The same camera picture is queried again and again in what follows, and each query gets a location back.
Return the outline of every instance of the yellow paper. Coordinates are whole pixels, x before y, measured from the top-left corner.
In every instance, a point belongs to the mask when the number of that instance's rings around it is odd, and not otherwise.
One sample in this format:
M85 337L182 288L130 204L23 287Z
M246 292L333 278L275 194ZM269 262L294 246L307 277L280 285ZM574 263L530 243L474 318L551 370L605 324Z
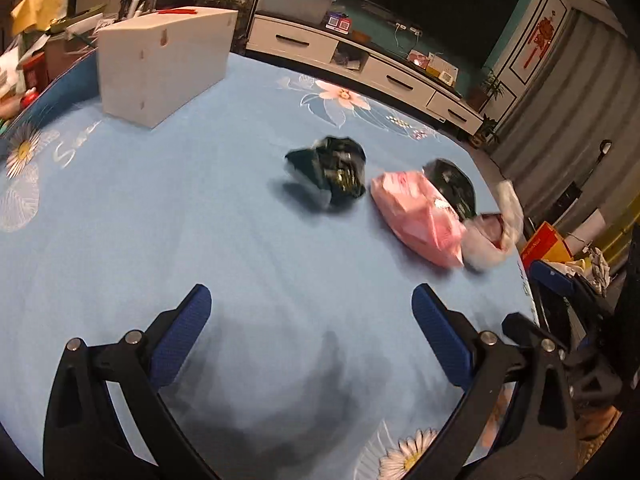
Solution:
M14 19L13 35L28 28L47 30L53 20L66 16L68 0L23 0L11 11Z

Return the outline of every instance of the tv cabinet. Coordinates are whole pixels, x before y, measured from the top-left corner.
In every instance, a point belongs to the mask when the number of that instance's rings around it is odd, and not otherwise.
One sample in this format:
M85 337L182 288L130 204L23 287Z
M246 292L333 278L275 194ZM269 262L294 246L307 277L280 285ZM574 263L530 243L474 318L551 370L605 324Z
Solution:
M360 50L357 69L351 70L332 61L339 43ZM337 73L391 95L441 123L449 121L470 135L482 124L482 117L445 86L340 33L332 34L323 28L257 14L246 49Z

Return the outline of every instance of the red ball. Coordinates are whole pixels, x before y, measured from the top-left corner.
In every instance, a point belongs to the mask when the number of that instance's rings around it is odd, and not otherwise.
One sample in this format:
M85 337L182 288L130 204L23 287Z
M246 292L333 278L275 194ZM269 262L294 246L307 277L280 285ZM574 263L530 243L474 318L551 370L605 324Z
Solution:
M24 110L27 106L33 103L40 94L35 88L31 90L27 90L27 93L24 95L22 99L20 99L20 107Z

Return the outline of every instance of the white cardboard box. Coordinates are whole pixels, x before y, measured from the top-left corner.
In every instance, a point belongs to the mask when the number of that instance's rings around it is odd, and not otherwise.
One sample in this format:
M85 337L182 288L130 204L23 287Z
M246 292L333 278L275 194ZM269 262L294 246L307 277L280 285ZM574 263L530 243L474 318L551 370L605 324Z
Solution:
M105 113L153 128L220 81L236 10L148 14L98 31L98 76Z

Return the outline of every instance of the light blue bedsheet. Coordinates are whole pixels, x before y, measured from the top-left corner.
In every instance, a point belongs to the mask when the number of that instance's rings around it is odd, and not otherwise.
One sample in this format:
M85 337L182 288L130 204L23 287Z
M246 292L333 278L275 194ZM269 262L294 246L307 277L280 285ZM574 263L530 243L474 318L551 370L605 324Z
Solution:
M152 131L102 113L95 57L56 84L41 107L64 85L89 99L43 126L20 176L0 175L0 420L40 469L65 342L144 329L195 283L212 316L161 395L227 480L374 480L398 439L443 425L461 394L412 316L419 283L479 329L532 316L516 254L484 274L438 269L368 194L319 212L284 171L287 151L350 136L368 180L448 158L478 211L496 211L462 148L392 108L331 99L308 76L235 55L224 80Z

